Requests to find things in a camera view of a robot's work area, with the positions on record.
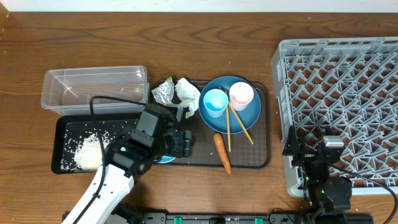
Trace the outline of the light blue bowl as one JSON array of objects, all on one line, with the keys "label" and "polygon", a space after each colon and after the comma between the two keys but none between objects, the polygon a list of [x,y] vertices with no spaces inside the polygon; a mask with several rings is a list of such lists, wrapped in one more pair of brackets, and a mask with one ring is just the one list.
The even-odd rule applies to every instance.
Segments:
[{"label": "light blue bowl", "polygon": [[160,159],[155,159],[154,162],[157,164],[166,164],[172,162],[175,158],[170,156],[162,156]]}]

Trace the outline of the orange carrot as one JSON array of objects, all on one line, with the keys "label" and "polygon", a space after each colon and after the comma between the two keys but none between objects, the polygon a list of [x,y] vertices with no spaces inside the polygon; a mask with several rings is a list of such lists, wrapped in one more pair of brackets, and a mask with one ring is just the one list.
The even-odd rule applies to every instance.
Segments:
[{"label": "orange carrot", "polygon": [[222,135],[220,133],[214,134],[213,140],[215,142],[216,150],[218,151],[219,157],[223,163],[224,168],[226,169],[228,174],[231,174],[232,173],[231,164],[229,162],[229,158],[226,152]]}]

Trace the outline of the foil snack wrapper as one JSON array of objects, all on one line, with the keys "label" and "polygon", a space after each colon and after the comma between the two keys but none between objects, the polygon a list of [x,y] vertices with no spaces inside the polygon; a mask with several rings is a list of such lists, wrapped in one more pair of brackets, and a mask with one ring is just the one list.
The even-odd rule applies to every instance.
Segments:
[{"label": "foil snack wrapper", "polygon": [[175,93],[175,85],[172,77],[168,77],[163,83],[154,88],[151,92],[157,103],[162,105],[172,104],[172,99]]}]

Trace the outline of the white tissue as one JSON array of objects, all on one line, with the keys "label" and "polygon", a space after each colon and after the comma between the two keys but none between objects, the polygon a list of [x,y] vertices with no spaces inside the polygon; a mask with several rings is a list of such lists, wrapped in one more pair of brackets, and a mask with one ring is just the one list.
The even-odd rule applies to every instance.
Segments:
[{"label": "white tissue", "polygon": [[188,108],[185,118],[192,117],[199,107],[200,91],[192,85],[186,78],[181,78],[175,85],[175,92],[179,98],[180,107]]}]

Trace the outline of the white rice pile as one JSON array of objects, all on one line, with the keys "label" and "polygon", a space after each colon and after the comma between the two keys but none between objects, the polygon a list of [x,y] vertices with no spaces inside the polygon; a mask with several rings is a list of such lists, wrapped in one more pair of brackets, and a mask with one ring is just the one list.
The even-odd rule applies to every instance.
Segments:
[{"label": "white rice pile", "polygon": [[65,135],[60,170],[66,173],[92,172],[102,164],[100,141],[96,132],[77,138]]}]

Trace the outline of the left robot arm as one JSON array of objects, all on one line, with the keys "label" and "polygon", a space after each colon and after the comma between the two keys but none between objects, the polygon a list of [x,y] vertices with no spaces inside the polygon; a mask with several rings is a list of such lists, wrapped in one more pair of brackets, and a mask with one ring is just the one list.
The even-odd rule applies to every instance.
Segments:
[{"label": "left robot arm", "polygon": [[140,176],[164,156],[188,157],[193,134],[179,129],[179,105],[146,105],[137,126],[102,148],[102,165],[64,223],[104,223]]}]

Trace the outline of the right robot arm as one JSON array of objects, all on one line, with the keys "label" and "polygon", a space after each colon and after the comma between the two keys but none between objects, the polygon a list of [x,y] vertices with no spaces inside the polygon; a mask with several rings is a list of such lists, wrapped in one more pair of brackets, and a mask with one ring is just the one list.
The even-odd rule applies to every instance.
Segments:
[{"label": "right robot arm", "polygon": [[301,149],[295,128],[289,127],[282,154],[291,156],[291,165],[304,171],[304,196],[311,205],[297,223],[346,223],[345,211],[351,208],[351,181],[332,177],[329,171],[340,160],[344,148],[343,140],[326,127],[314,148]]}]

